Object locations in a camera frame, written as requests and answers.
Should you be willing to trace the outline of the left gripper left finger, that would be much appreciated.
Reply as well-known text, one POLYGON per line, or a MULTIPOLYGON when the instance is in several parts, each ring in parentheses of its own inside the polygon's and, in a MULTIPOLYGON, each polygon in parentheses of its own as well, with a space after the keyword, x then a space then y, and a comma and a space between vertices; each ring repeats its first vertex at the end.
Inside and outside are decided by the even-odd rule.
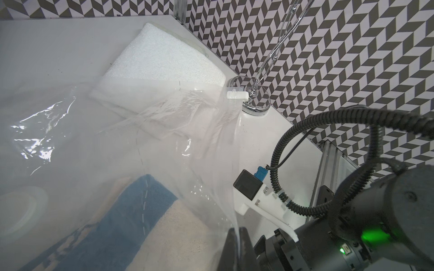
POLYGON ((238 270, 238 236, 235 228, 228 231, 217 271, 238 270))

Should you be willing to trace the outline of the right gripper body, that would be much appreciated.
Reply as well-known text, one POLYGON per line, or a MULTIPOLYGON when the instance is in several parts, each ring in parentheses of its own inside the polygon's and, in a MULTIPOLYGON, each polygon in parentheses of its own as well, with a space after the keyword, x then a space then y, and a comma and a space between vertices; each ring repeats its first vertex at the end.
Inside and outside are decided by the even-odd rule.
POLYGON ((295 233, 298 241, 282 229, 259 239, 254 252, 261 271, 363 271, 370 265, 368 249, 335 236, 326 219, 309 221, 295 233))

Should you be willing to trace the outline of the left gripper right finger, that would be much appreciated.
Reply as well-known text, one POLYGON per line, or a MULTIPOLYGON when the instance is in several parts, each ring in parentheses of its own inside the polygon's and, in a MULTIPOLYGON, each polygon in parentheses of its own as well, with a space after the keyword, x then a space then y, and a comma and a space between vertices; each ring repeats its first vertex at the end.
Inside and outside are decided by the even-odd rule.
POLYGON ((240 228, 240 270, 258 271, 259 265, 256 258, 248 230, 240 228))

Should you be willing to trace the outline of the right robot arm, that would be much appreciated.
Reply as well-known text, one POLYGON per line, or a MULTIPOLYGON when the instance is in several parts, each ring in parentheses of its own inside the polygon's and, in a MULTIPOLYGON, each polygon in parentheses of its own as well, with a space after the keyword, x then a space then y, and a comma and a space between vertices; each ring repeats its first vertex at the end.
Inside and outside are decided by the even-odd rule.
POLYGON ((281 229, 254 247, 262 271, 362 271, 385 258, 420 271, 434 268, 434 168, 375 182, 346 205, 334 233, 329 219, 281 229))

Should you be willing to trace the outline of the clear plastic vacuum bag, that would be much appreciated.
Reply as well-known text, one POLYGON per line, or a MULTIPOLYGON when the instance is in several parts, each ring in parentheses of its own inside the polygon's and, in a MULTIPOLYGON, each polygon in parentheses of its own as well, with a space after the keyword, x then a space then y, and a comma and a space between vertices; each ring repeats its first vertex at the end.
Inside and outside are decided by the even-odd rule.
POLYGON ((222 88, 203 138, 175 132, 157 138, 143 130, 143 117, 124 118, 92 98, 100 81, 35 82, 1 95, 1 195, 26 186, 48 195, 38 223, 1 246, 3 271, 24 271, 30 260, 92 222, 119 185, 144 175, 182 201, 196 185, 203 187, 231 222, 223 247, 228 231, 237 230, 229 183, 238 174, 247 93, 222 88))

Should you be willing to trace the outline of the blue and cream towel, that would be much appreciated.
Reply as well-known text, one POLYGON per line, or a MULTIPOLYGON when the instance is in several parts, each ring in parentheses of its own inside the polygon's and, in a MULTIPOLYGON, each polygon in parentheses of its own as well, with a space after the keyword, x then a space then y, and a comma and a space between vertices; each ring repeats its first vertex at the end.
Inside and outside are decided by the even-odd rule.
POLYGON ((25 271, 213 271, 227 230, 196 185, 179 200, 151 175, 121 184, 89 224, 36 256, 25 271))

